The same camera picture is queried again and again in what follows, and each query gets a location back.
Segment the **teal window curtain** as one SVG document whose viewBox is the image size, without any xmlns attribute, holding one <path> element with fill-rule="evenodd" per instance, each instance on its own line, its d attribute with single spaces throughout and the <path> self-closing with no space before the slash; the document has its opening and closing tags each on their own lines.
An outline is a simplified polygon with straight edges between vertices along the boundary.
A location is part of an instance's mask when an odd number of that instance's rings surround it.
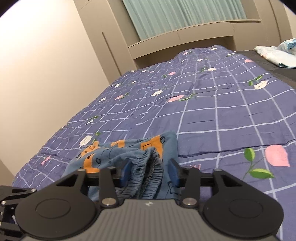
<svg viewBox="0 0 296 241">
<path fill-rule="evenodd" d="M 246 19 L 241 1 L 123 1 L 141 40 L 173 30 L 216 21 Z"/>
</svg>

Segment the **blue pants orange cars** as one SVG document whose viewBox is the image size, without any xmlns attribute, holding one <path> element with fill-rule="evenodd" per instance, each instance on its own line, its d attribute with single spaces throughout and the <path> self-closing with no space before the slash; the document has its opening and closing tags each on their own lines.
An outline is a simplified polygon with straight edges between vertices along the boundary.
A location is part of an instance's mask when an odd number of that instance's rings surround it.
<svg viewBox="0 0 296 241">
<path fill-rule="evenodd" d="M 98 173 L 130 161 L 128 183 L 116 190 L 120 201 L 130 198 L 179 199 L 181 191 L 169 177 L 171 159 L 178 160 L 178 141 L 174 132 L 105 144 L 93 139 L 69 162 L 63 176 L 81 168 L 86 173 Z"/>
</svg>

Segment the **purple plaid floral quilt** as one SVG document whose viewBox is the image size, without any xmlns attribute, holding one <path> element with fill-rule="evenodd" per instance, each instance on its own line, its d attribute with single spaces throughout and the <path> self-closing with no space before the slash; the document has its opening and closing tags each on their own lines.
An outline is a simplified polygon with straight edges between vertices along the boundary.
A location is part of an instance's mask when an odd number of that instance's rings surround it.
<svg viewBox="0 0 296 241">
<path fill-rule="evenodd" d="M 61 178 L 93 140 L 122 144 L 171 131 L 182 166 L 223 169 L 275 198 L 278 233 L 295 240 L 295 90 L 222 46 L 181 52 L 129 71 L 81 109 L 16 174 L 16 187 Z"/>
</svg>

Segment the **light blue crumpled blanket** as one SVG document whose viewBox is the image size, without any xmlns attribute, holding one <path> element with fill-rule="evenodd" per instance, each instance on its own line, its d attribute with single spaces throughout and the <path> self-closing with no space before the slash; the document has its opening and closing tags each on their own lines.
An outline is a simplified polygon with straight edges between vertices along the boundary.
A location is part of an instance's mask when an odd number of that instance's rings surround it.
<svg viewBox="0 0 296 241">
<path fill-rule="evenodd" d="M 296 67 L 295 38 L 286 40 L 277 47 L 256 46 L 254 50 L 261 57 L 278 67 L 292 69 Z"/>
</svg>

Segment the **dark grey quilted mattress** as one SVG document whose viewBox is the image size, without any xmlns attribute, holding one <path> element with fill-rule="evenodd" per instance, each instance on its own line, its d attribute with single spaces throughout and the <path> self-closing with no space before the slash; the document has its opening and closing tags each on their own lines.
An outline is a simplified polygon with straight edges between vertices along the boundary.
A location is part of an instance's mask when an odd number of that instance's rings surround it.
<svg viewBox="0 0 296 241">
<path fill-rule="evenodd" d="M 254 50 L 236 51 L 237 54 L 244 55 L 245 57 L 253 60 L 261 68 L 269 71 L 281 81 L 287 83 L 293 89 L 296 88 L 296 70 L 290 68 L 278 67 L 277 65 L 267 61 Z"/>
</svg>

